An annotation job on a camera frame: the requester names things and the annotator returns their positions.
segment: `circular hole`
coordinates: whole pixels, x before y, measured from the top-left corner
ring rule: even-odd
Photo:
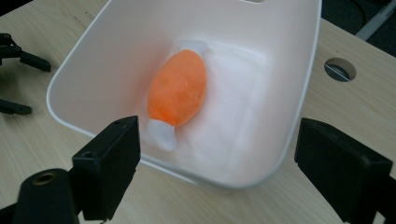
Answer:
[[[40,185],[45,185],[48,184],[49,182],[51,182],[53,179],[55,179],[56,174],[53,172],[49,172],[49,173],[44,173],[42,175],[40,175],[39,177],[35,178],[33,180],[33,184],[40,186]]]
[[[84,152],[84,153],[82,153],[82,157],[84,157],[84,158],[93,158],[93,153]]]
[[[341,58],[329,59],[324,64],[327,75],[334,80],[348,82],[356,77],[356,68],[352,63]]]

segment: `black bracket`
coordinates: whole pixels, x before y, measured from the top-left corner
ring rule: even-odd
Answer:
[[[25,52],[12,40],[10,34],[0,34],[0,65],[3,59],[20,58],[20,62],[49,72],[51,65],[48,61]],[[27,105],[18,105],[9,101],[0,100],[0,112],[7,114],[27,115],[32,113],[32,108]]]
[[[140,161],[137,116],[108,125],[73,156],[73,168],[49,169],[21,184],[18,201],[0,210],[2,224],[77,224],[113,218]]]
[[[391,160],[313,119],[301,120],[294,159],[344,222],[373,223],[379,212],[396,223]]]

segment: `white plastic bin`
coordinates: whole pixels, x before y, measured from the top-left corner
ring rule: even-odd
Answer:
[[[190,182],[254,186],[290,146],[319,19],[319,0],[111,0],[51,81],[49,111],[91,137],[131,115],[142,129],[152,77],[178,41],[203,40],[203,106],[176,129],[175,151],[142,143],[143,162]]]

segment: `light wood surface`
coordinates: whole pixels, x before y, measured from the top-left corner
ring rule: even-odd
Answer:
[[[49,168],[70,169],[71,157],[90,140],[51,117],[46,92],[105,3],[35,0],[0,17],[1,33],[10,33],[25,51],[52,63],[50,73],[17,59],[3,60],[0,66],[0,98],[34,109],[28,116],[0,114],[0,208],[16,202],[28,176]],[[324,64],[334,57],[354,64],[354,80],[341,83],[326,75]],[[303,117],[327,122],[396,161],[395,87],[395,58],[321,22]],[[294,149],[295,139],[272,178],[238,191],[193,186],[140,164],[111,223],[342,223],[293,161]],[[396,176],[395,169],[391,175]]]

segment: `orange object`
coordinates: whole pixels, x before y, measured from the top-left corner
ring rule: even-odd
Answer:
[[[177,127],[201,107],[206,90],[204,60],[184,49],[170,58],[152,80],[148,116]]]

